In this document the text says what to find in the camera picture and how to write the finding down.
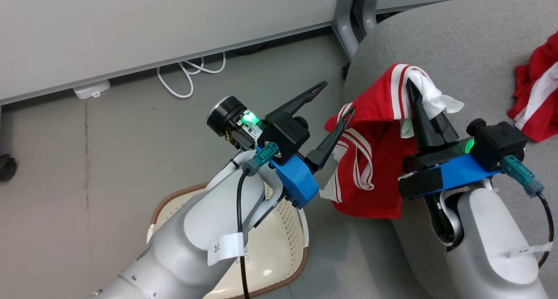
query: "white cable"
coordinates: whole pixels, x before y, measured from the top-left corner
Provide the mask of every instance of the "white cable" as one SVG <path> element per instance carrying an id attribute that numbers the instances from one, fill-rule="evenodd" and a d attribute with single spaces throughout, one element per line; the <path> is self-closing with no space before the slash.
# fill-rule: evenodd
<path id="1" fill-rule="evenodd" d="M 209 70 L 204 68 L 205 65 L 205 61 L 204 58 L 201 57 L 201 64 L 200 65 L 196 65 L 190 61 L 185 61 L 188 65 L 191 65 L 192 67 L 196 68 L 196 71 L 188 71 L 186 70 L 186 68 L 184 68 L 184 65 L 182 62 L 179 62 L 178 65 L 180 66 L 180 69 L 182 69 L 184 75 L 186 75 L 186 78 L 188 78 L 188 82 L 190 83 L 190 92 L 188 94 L 185 95 L 181 95 L 176 93 L 175 91 L 173 91 L 173 89 L 171 89 L 169 87 L 169 85 L 165 82 L 165 80 L 163 80 L 163 77 L 161 76 L 161 67 L 157 67 L 157 77 L 159 77 L 159 81 L 161 81 L 161 83 L 163 84 L 163 86 L 169 91 L 171 92 L 172 95 L 176 96 L 177 98 L 180 99 L 187 99 L 190 96 L 192 96 L 192 94 L 194 93 L 194 83 L 192 82 L 192 77 L 190 76 L 195 76 L 198 73 L 200 73 L 201 71 L 203 72 L 207 72 L 207 73 L 211 73 L 211 74 L 216 74 L 219 73 L 221 71 L 223 71 L 223 69 L 225 69 L 225 65 L 227 64 L 227 56 L 225 55 L 225 52 L 223 52 L 223 64 L 221 65 L 221 68 L 219 68 L 219 70 Z"/>

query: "laundry basket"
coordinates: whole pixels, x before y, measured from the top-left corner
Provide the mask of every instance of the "laundry basket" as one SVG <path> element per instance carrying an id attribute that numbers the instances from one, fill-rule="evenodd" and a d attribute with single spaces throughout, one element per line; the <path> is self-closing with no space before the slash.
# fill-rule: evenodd
<path id="1" fill-rule="evenodd" d="M 147 241 L 181 206 L 207 183 L 177 191 L 166 197 L 155 209 Z M 265 185 L 265 197 L 273 190 Z M 263 222 L 249 232 L 245 248 L 246 278 L 250 297 L 283 287 L 299 277 L 308 262 L 308 225 L 303 210 L 281 200 Z M 215 289 L 204 299 L 243 298 L 241 268 L 237 259 Z"/>

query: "floor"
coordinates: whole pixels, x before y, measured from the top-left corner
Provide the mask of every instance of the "floor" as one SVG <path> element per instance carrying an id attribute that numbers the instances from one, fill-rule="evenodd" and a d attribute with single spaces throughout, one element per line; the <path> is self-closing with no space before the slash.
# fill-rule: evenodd
<path id="1" fill-rule="evenodd" d="M 19 170 L 0 184 L 2 298 L 85 298 L 137 257 L 162 198 L 210 180 L 235 154 L 205 125 L 225 95 L 264 115 L 326 80 L 329 86 L 299 112 L 312 134 L 302 152 L 317 146 L 323 123 L 341 106 L 343 65 L 335 37 L 325 34 L 230 58 L 222 73 L 195 76 L 186 100 L 166 92 L 150 71 L 113 80 L 98 99 L 61 92 L 6 106 L 2 147 Z M 180 71 L 162 71 L 171 87 L 187 86 Z M 332 172 L 330 161 L 316 175 L 321 186 Z M 320 198 L 305 211 L 305 271 L 260 298 L 428 298 L 391 222 L 341 215 Z"/>

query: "teal connector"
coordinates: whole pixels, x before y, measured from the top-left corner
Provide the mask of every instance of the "teal connector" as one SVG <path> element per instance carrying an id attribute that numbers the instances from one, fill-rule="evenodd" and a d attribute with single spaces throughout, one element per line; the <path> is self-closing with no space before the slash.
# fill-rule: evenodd
<path id="1" fill-rule="evenodd" d="M 279 146 L 275 142 L 269 142 L 263 149 L 259 150 L 253 158 L 242 166 L 242 171 L 249 170 L 248 176 L 254 176 L 259 169 L 267 164 L 279 153 Z"/>
<path id="2" fill-rule="evenodd" d="M 536 197 L 537 192 L 544 190 L 544 186 L 534 179 L 534 174 L 515 156 L 503 158 L 500 167 L 502 172 L 519 182 L 531 198 Z"/>

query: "gray sofa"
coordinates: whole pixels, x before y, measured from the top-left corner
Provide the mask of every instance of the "gray sofa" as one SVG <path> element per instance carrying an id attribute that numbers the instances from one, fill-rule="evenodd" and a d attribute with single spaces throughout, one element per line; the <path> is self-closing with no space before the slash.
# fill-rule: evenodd
<path id="1" fill-rule="evenodd" d="M 455 0 L 395 15 L 362 41 L 344 89 L 352 101 L 390 65 L 404 62 L 423 68 L 438 88 L 465 103 L 450 116 L 460 136 L 475 118 L 512 122 L 514 67 L 528 63 L 534 49 L 558 31 L 558 0 Z M 526 160 L 546 186 L 545 195 L 558 217 L 558 136 L 530 143 Z M 506 176 L 494 178 L 501 198 L 531 244 L 544 244 L 548 227 L 540 202 L 530 199 Z M 421 285 L 437 299 L 456 298 L 443 257 L 421 200 L 404 202 L 394 221 L 399 239 Z M 556 245 L 540 271 L 550 298 L 558 298 Z"/>

